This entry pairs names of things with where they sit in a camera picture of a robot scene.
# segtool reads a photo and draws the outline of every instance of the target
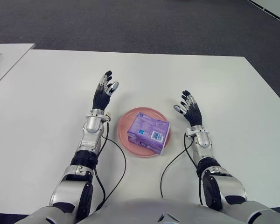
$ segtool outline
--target black cable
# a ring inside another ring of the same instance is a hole
[[[107,142],[108,135],[109,135],[109,123],[107,122],[107,134],[106,134],[106,138],[105,138],[105,141],[104,141],[104,143],[103,143],[103,146],[101,147],[101,149],[100,149],[99,152],[98,152],[98,157],[99,157],[99,155],[101,154],[103,148],[105,147],[105,144],[106,144],[106,142]]]
[[[109,123],[107,123],[107,134],[106,134],[106,137],[108,138],[108,135],[109,135]],[[103,143],[103,146],[101,147],[101,149],[99,150],[98,152],[98,157],[99,155],[101,154],[103,148],[105,147],[105,144],[107,142],[107,139],[105,139],[104,143]],[[101,180],[99,179],[98,177],[98,172],[97,172],[97,167],[94,168],[94,174],[95,174],[95,177],[97,178],[97,181],[98,181],[98,184],[100,185],[101,189],[102,189],[102,192],[103,192],[103,201],[106,199],[106,191],[105,191],[105,188],[101,182]]]
[[[165,174],[165,171],[166,171],[167,168],[170,166],[170,164],[174,162],[174,160],[176,160],[181,154],[183,154],[185,151],[188,150],[188,148],[190,148],[190,146],[193,144],[193,142],[194,142],[194,138],[192,139],[191,144],[190,144],[188,147],[186,147],[186,145],[185,145],[185,150],[183,150],[181,153],[179,153],[179,154],[166,166],[166,168],[164,169],[164,171],[163,171],[163,173],[162,173],[162,176],[161,176],[161,181],[160,181],[160,192],[161,192],[161,197],[164,197],[164,196],[163,196],[163,192],[162,192],[162,181],[163,181],[163,176],[164,176],[164,174]]]
[[[183,136],[183,145],[184,147],[186,148],[186,133],[184,134]],[[187,154],[188,154],[188,157],[190,158],[190,160],[192,161],[193,165],[195,166],[195,168],[197,169],[197,166],[196,164],[194,163],[192,157],[190,156],[189,152],[188,152],[188,149],[186,150]],[[201,199],[201,179],[199,179],[199,200],[200,200],[200,204],[203,205],[202,203],[202,199]]]
[[[125,173],[126,173],[126,156],[125,156],[125,154],[124,154],[122,148],[121,148],[115,141],[113,141],[113,140],[111,140],[111,139],[108,139],[108,138],[105,138],[104,136],[102,136],[102,137],[103,137],[104,139],[106,139],[106,140],[109,140],[109,141],[113,142],[113,143],[121,150],[122,155],[123,155],[123,157],[124,157],[124,159],[125,159],[125,170],[123,171],[123,174],[122,174],[120,180],[119,180],[118,183],[115,185],[115,187],[113,188],[113,190],[110,192],[110,194],[107,196],[107,198],[106,198],[105,200],[102,200],[102,202],[97,206],[97,209],[96,209],[95,211],[101,209],[101,207],[102,207],[102,206],[104,205],[104,203],[108,200],[108,198],[111,196],[111,194],[113,193],[113,191],[114,191],[114,190],[117,188],[117,186],[120,184],[121,180],[123,179],[123,177],[124,177],[124,175],[125,175]]]
[[[105,198],[106,198],[106,191],[104,189],[104,186],[103,186],[101,180],[98,177],[98,173],[97,173],[97,168],[96,167],[94,168],[94,174],[95,174],[95,177],[97,178],[98,184],[100,185],[100,187],[101,187],[101,189],[103,191],[103,200],[105,200]]]
[[[189,157],[190,160],[192,161],[194,167],[197,169],[197,166],[196,166],[196,164],[194,163],[194,160],[192,159],[192,157],[190,156],[190,154],[189,154],[189,152],[188,152],[188,148],[189,148],[190,146],[186,147],[186,133],[185,133],[184,136],[183,136],[183,146],[185,147],[186,152],[187,152],[187,154],[188,154],[188,157]]]
[[[200,200],[200,204],[203,205],[202,199],[201,199],[201,179],[199,179],[199,200]]]

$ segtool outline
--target white label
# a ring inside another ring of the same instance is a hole
[[[157,133],[155,131],[153,131],[150,138],[153,140],[156,140],[158,142],[163,142],[163,139],[164,139],[163,135],[161,135],[160,133]]]

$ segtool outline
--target tissue box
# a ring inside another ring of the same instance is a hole
[[[161,154],[165,147],[169,126],[169,122],[153,119],[140,112],[127,131],[127,138],[131,143]]]

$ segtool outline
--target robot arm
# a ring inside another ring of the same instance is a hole
[[[190,123],[186,136],[194,138],[193,160],[199,180],[203,182],[205,202],[208,207],[249,224],[280,223],[280,213],[253,201],[247,201],[247,193],[242,183],[220,166],[214,158],[209,132],[202,125],[202,116],[194,97],[182,92],[181,102],[174,109]]]
[[[104,115],[104,110],[119,85],[118,82],[108,84],[112,79],[111,74],[111,71],[106,72],[98,84],[92,110],[86,116],[83,138],[57,184],[49,206],[39,209],[17,224],[73,224],[89,215],[93,169],[98,163],[103,123],[110,120],[109,115]]]

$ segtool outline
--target floor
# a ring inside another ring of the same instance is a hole
[[[36,49],[244,56],[280,97],[280,21],[247,0],[0,0],[0,43],[28,42]],[[0,223],[16,217],[0,214]]]

